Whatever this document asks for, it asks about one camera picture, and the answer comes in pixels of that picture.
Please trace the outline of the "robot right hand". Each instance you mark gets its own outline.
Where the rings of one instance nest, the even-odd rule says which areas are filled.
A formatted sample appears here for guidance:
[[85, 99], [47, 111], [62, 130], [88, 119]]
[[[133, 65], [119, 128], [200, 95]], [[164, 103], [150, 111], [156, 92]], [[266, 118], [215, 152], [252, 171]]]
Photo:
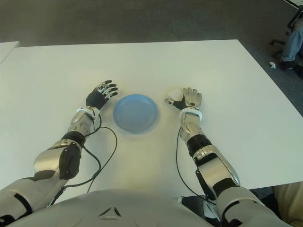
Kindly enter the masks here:
[[174, 106], [179, 110], [192, 108], [200, 110], [202, 104], [202, 94], [195, 88], [178, 88], [169, 93], [169, 97], [164, 99], [164, 102]]

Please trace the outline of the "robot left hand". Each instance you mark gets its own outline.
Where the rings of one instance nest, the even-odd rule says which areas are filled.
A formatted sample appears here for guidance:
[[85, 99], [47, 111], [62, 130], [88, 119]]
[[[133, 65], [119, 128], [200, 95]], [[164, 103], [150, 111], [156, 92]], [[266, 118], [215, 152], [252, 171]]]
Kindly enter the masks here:
[[97, 85], [86, 98], [86, 106], [100, 110], [112, 97], [118, 95], [117, 84], [106, 80]]

